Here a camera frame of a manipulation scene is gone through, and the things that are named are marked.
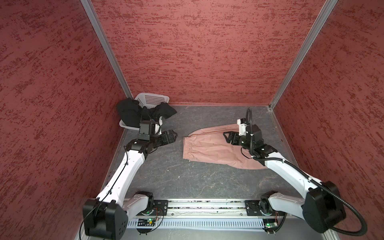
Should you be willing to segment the pink shorts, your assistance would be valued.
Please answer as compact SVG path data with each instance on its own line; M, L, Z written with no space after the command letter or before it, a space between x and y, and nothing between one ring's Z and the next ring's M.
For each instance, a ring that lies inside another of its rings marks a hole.
M261 163L249 159L249 154L244 156L241 153L241 146L227 143L223 133L237 132L238 130L239 126L232 124L192 132L184 137L183 159L193 162L228 165L243 170L265 169L266 167Z

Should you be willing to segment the black shorts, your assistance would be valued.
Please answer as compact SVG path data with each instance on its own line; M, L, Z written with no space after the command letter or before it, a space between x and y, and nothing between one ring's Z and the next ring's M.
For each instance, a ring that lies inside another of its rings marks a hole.
M168 119L175 115L177 111L168 103L160 103L154 108L141 107L139 101L125 99L116 106L117 112L128 127L139 128L142 121L153 120L159 122L160 117Z

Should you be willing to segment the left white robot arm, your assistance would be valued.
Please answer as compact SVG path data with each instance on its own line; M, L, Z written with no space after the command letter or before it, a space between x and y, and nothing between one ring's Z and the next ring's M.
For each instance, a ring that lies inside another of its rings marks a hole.
M104 189L94 199L88 199L83 206L83 222L79 235L120 240L129 220L141 212L152 211L153 193L139 191L124 207L126 193L148 154L161 146L172 144L177 139L173 130L162 132L154 137L139 134L125 147L123 159Z

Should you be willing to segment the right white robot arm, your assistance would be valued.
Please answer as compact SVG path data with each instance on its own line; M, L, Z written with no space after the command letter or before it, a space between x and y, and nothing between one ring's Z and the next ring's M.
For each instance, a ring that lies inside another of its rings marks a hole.
M338 199L337 186L308 175L275 148L265 144L258 126L242 126L239 133L231 131L223 135L227 143L248 150L253 160L277 173L300 194L299 197L276 191L263 194L259 201L263 215L284 212L305 220L318 233L324 233L346 218L344 205Z

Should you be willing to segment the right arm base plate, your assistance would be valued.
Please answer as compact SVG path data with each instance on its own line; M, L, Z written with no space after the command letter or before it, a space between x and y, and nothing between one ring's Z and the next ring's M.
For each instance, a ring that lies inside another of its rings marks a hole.
M260 204L260 200L245 200L245 210L248 217L283 217L284 212L276 212L274 210L264 210Z

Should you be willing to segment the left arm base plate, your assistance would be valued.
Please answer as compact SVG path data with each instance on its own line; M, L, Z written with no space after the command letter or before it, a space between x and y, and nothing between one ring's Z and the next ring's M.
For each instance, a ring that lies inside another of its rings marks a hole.
M153 208L150 211L139 213L138 216L166 216L168 205L168 200L154 200Z

